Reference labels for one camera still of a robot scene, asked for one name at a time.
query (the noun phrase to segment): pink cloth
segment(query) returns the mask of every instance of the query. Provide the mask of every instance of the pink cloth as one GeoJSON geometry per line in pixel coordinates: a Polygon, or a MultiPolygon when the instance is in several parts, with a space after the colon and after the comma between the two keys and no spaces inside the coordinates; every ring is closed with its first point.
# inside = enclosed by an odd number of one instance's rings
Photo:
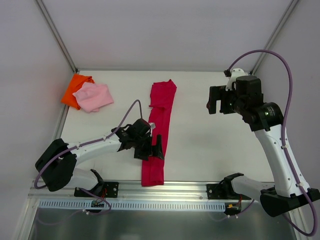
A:
{"type": "Polygon", "coordinates": [[[82,87],[72,95],[75,96],[79,106],[87,113],[99,112],[100,107],[114,103],[114,99],[106,84],[85,82],[82,87]]]}

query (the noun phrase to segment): magenta cloth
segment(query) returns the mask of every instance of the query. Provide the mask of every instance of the magenta cloth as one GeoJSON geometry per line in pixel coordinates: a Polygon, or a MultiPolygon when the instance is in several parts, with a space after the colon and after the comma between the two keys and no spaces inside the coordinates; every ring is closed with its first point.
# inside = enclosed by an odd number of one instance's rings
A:
{"type": "Polygon", "coordinates": [[[72,95],[75,96],[76,102],[87,113],[98,112],[100,107],[114,103],[106,84],[85,82],[72,95]]]}
{"type": "MultiPolygon", "coordinates": [[[[162,151],[166,155],[169,125],[172,106],[174,103],[177,86],[170,79],[169,81],[155,82],[152,85],[150,98],[152,107],[149,123],[155,123],[155,129],[152,130],[152,144],[157,142],[157,135],[162,135],[162,151]]],[[[150,156],[148,161],[142,161],[141,185],[143,187],[163,185],[165,161],[150,156]]]]}

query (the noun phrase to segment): white table surface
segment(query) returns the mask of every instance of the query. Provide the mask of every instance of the white table surface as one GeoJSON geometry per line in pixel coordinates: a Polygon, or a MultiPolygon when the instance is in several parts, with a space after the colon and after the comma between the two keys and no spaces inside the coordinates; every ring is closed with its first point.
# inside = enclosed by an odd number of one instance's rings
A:
{"type": "MultiPolygon", "coordinates": [[[[265,182],[273,176],[264,151],[249,125],[236,113],[209,115],[206,104],[209,87],[225,85],[222,72],[177,71],[81,71],[96,83],[107,84],[114,104],[99,112],[86,113],[70,107],[62,139],[76,142],[99,137],[115,128],[135,99],[142,103],[148,120],[150,91],[154,82],[172,79],[177,86],[170,120],[165,156],[165,181],[220,181],[233,173],[265,182]]],[[[138,105],[127,120],[139,118],[138,105]]],[[[78,167],[95,169],[106,180],[140,180],[142,160],[134,150],[109,153],[88,160],[78,167]]]]}

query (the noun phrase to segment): orange cloth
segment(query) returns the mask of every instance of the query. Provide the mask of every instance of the orange cloth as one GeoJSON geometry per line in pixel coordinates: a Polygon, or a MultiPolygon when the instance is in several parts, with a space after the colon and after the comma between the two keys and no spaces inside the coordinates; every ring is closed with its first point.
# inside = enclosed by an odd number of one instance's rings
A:
{"type": "Polygon", "coordinates": [[[73,96],[73,93],[77,92],[80,88],[82,88],[82,85],[84,83],[94,84],[95,81],[92,79],[92,76],[74,74],[73,78],[71,79],[71,82],[69,83],[68,88],[65,91],[63,98],[61,99],[61,102],[70,107],[74,107],[75,109],[80,110],[81,107],[78,105],[76,97],[73,96]]]}

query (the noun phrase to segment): folded garment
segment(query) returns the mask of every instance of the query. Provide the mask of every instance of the folded garment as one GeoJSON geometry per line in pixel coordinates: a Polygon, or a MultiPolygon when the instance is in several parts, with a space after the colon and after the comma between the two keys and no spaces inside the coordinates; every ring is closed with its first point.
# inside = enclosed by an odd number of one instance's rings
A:
{"type": "Polygon", "coordinates": [[[85,82],[77,92],[73,93],[73,96],[87,113],[98,112],[100,107],[114,103],[106,84],[85,82]]]}
{"type": "Polygon", "coordinates": [[[92,83],[94,84],[95,81],[92,79],[92,76],[83,76],[79,74],[74,74],[73,78],[71,79],[68,88],[65,91],[65,94],[63,98],[61,99],[61,102],[63,104],[66,104],[70,107],[73,107],[75,109],[80,109],[81,107],[77,103],[77,100],[75,96],[73,96],[73,93],[78,91],[80,88],[82,88],[84,83],[92,83]]]}
{"type": "MultiPolygon", "coordinates": [[[[169,81],[155,82],[152,85],[150,98],[152,107],[149,123],[155,123],[152,130],[152,145],[157,142],[157,135],[162,135],[162,152],[166,155],[171,111],[175,99],[177,86],[169,81]]],[[[150,187],[164,184],[165,161],[156,156],[150,156],[148,161],[142,161],[141,185],[150,187]]]]}

